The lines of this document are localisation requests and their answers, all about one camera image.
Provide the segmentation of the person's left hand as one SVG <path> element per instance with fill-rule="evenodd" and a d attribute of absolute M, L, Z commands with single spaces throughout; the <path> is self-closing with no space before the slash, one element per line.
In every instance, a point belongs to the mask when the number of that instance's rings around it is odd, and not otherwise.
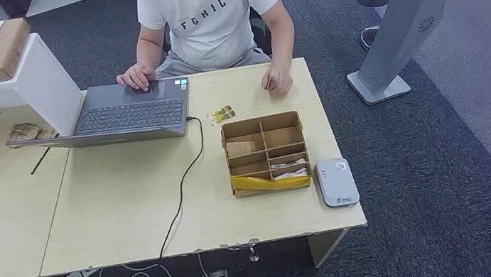
<path fill-rule="evenodd" d="M 290 75 L 290 67 L 273 65 L 265 72 L 262 78 L 262 89 L 274 94 L 288 94 L 292 88 L 293 79 Z"/>

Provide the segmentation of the person's right hand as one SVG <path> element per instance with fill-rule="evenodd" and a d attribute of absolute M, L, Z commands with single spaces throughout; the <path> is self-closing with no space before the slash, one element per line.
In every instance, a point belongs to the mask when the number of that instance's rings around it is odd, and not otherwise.
<path fill-rule="evenodd" d="M 136 63 L 129 67 L 124 74 L 117 75 L 117 82 L 122 86 L 130 86 L 133 89 L 147 92 L 150 82 L 156 79 L 155 68 Z"/>

